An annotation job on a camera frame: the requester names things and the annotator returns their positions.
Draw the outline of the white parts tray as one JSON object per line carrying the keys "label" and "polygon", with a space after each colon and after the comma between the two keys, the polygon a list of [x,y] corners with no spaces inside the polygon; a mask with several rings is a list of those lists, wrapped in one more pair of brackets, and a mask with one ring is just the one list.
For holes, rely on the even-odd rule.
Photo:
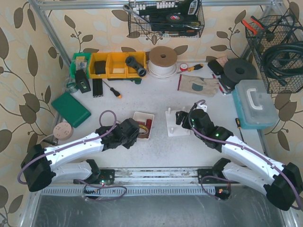
{"label": "white parts tray", "polygon": [[[133,115],[133,119],[137,122],[137,121],[142,121],[142,122],[145,122],[146,123],[146,120],[147,119],[152,119],[152,124],[153,124],[153,121],[154,121],[154,115],[151,114],[151,113],[142,113],[142,112],[134,112],[134,115]],[[151,135],[151,131],[152,131],[152,128],[151,130],[149,131],[148,135],[145,137],[145,138],[139,138],[138,139],[141,139],[141,140],[148,140],[150,138],[150,135]]]}

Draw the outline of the brown tape roll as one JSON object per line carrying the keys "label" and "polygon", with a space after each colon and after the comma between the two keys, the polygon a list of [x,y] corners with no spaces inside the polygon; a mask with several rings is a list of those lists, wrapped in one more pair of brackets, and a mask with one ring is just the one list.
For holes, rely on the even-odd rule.
{"label": "brown tape roll", "polygon": [[149,133],[149,129],[146,126],[139,124],[139,136],[138,137],[141,139],[145,138],[148,135],[148,133]]}

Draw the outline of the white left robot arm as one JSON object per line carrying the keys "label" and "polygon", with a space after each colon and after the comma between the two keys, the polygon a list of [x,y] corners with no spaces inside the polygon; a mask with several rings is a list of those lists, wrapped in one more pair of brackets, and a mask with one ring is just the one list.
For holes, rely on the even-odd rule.
{"label": "white left robot arm", "polygon": [[83,180],[94,183],[99,168],[92,159],[80,163],[83,156],[123,146],[129,149],[137,141],[139,124],[132,118],[112,126],[102,126],[86,137],[55,147],[36,144],[21,163],[22,175],[30,192],[40,191],[52,182]]}

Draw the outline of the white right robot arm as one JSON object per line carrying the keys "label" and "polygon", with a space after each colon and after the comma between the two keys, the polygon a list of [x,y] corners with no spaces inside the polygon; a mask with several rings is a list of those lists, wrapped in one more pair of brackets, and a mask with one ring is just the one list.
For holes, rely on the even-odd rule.
{"label": "white right robot arm", "polygon": [[264,194],[281,210],[301,210],[303,181],[297,165],[275,161],[249,147],[228,129],[216,126],[203,109],[176,112],[176,124],[192,130],[209,148],[244,164],[227,161],[221,172],[225,181],[238,182]]}

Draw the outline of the beige work glove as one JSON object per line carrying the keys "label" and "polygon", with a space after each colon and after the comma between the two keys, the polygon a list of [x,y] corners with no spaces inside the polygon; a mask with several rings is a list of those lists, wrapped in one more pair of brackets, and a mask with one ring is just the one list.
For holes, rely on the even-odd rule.
{"label": "beige work glove", "polygon": [[178,91],[196,95],[213,97],[219,89],[219,80],[181,74],[178,81]]}

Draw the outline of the small black screwdriver right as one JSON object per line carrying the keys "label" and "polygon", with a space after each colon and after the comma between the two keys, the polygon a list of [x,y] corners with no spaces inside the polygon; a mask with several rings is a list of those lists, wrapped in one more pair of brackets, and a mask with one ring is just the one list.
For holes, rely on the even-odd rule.
{"label": "small black screwdriver right", "polygon": [[244,140],[244,137],[243,137],[243,134],[242,134],[242,131],[241,131],[241,123],[240,123],[239,118],[235,118],[235,122],[236,122],[236,124],[237,124],[237,128],[238,128],[239,131],[240,131],[241,140],[245,143],[245,140]]}

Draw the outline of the yellow black small screwdriver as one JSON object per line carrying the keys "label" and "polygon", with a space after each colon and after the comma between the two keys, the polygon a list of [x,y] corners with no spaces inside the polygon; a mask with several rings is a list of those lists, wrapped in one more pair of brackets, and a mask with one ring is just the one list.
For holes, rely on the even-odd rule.
{"label": "yellow black small screwdriver", "polygon": [[203,68],[203,64],[196,64],[196,65],[194,65],[194,66],[192,66],[192,67],[188,67],[188,72],[191,72],[191,71],[194,71],[194,70],[199,70],[199,69],[202,69]]}

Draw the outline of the black aluminium extrusion profile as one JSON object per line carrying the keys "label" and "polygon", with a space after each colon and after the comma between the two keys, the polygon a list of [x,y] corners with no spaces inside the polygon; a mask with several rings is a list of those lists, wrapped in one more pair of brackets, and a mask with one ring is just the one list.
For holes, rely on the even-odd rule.
{"label": "black aluminium extrusion profile", "polygon": [[102,79],[93,79],[93,97],[102,97],[103,96],[103,80]]}

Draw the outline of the black sanding block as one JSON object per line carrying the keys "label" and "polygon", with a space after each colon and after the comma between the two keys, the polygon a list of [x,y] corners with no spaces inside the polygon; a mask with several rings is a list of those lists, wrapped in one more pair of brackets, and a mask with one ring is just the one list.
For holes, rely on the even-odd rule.
{"label": "black sanding block", "polygon": [[217,60],[212,60],[208,62],[207,66],[213,72],[213,74],[220,76],[224,73],[223,67]]}

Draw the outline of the round beige power socket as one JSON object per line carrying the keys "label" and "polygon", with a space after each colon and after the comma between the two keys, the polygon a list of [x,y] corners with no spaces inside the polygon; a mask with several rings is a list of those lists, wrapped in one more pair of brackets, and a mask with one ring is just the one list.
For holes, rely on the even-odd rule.
{"label": "round beige power socket", "polygon": [[67,140],[73,134],[73,127],[68,122],[58,123],[53,129],[53,135],[58,140]]}

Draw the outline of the clear teal toolbox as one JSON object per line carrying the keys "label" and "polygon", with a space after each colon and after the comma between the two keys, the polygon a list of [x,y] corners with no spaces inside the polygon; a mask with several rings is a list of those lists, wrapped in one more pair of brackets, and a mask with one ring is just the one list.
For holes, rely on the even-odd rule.
{"label": "clear teal toolbox", "polygon": [[232,97],[242,128],[261,130],[278,122],[278,113],[262,80],[241,80]]}

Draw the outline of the yellow storage bin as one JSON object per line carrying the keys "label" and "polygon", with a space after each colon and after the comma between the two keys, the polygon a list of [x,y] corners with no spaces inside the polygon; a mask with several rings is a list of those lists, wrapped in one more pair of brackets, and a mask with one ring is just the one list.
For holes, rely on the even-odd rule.
{"label": "yellow storage bin", "polygon": [[[91,79],[142,79],[134,68],[127,66],[125,60],[129,56],[147,69],[145,52],[97,52],[91,54],[88,75]],[[95,64],[99,61],[105,62],[105,73],[96,69]]]}

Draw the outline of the black pipe fitting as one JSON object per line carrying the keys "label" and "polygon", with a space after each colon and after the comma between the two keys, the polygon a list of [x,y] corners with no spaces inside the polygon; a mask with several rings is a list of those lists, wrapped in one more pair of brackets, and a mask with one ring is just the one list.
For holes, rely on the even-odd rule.
{"label": "black pipe fitting", "polygon": [[128,67],[133,68],[139,77],[144,77],[147,73],[146,69],[133,56],[128,56],[125,60]]}

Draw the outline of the clear glass jar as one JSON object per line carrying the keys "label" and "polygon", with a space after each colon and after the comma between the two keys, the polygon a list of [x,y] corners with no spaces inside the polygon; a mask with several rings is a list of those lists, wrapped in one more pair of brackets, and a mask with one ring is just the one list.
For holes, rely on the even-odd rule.
{"label": "clear glass jar", "polygon": [[72,94],[78,91],[77,84],[75,82],[75,79],[73,78],[67,78],[65,81],[65,91]]}

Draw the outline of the orange handled pliers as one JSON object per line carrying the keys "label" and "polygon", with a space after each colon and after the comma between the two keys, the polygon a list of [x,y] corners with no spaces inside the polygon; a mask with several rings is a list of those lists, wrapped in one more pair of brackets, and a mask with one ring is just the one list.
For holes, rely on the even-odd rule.
{"label": "orange handled pliers", "polygon": [[[265,26],[254,16],[250,17],[252,23],[256,25],[259,29],[263,30]],[[249,30],[252,32],[253,35],[257,35],[258,31],[250,24],[248,23],[245,19],[241,20],[241,23]]]}

